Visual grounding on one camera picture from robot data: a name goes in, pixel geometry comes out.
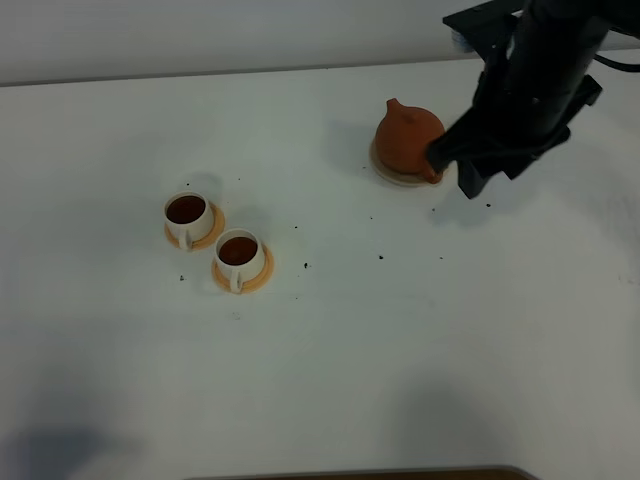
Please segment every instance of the clay teapot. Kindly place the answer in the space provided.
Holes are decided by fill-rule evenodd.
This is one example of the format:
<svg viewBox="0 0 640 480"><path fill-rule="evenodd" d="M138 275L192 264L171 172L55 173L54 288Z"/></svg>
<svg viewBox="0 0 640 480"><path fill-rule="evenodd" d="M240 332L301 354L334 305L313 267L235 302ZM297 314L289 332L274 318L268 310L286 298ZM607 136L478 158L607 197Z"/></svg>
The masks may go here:
<svg viewBox="0 0 640 480"><path fill-rule="evenodd" d="M376 153L395 172L421 175L429 183L438 183L442 173L431 167L426 150L443 133L442 122L429 110L405 107L392 98L387 101L387 114L376 131Z"/></svg>

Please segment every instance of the cup handle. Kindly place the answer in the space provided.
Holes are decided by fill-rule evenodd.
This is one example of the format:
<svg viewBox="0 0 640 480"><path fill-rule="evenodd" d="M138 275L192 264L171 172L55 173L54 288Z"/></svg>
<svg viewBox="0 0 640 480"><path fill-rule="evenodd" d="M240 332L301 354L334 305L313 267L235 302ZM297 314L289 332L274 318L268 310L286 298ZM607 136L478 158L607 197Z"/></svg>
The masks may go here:
<svg viewBox="0 0 640 480"><path fill-rule="evenodd" d="M189 237L189 232L186 230L182 230L180 232L180 238L178 238L178 243L180 244L180 248L182 250L191 250L191 238Z"/></svg>
<svg viewBox="0 0 640 480"><path fill-rule="evenodd" d="M229 286L231 287L231 291L233 293L240 293L242 291L242 281L240 280L240 270L231 271Z"/></svg>

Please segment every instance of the wall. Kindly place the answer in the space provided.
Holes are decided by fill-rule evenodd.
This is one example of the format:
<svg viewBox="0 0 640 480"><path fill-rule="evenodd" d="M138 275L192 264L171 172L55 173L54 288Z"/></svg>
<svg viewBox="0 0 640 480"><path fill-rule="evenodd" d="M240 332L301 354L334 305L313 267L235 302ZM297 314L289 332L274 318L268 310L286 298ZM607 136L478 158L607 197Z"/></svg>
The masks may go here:
<svg viewBox="0 0 640 480"><path fill-rule="evenodd" d="M449 57L442 17L480 2L0 0L0 83Z"/></svg>

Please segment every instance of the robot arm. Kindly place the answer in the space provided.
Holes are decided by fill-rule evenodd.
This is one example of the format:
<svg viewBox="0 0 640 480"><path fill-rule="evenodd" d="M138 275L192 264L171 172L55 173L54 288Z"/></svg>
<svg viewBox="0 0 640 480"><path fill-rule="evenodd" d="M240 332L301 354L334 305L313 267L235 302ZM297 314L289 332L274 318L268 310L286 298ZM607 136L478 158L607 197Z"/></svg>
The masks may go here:
<svg viewBox="0 0 640 480"><path fill-rule="evenodd" d="M485 61L471 108L427 150L437 172L458 162L469 198L504 172L519 176L567 141L568 123L602 88L588 75L609 29L640 33L637 0L494 0L444 23ZM512 14L522 10L518 19Z"/></svg>

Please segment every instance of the table surface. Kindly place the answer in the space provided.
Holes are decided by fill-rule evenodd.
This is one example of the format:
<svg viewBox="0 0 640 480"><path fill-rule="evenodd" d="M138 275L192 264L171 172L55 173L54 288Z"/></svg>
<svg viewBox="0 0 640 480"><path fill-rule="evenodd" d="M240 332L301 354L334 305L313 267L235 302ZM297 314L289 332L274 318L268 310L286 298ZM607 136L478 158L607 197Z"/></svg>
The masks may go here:
<svg viewBox="0 0 640 480"><path fill-rule="evenodd" d="M2 477L637 478L640 83L594 65L570 143L473 201L379 178L385 100L450 125L480 68L1 89ZM168 244L185 188L271 248L263 290Z"/></svg>

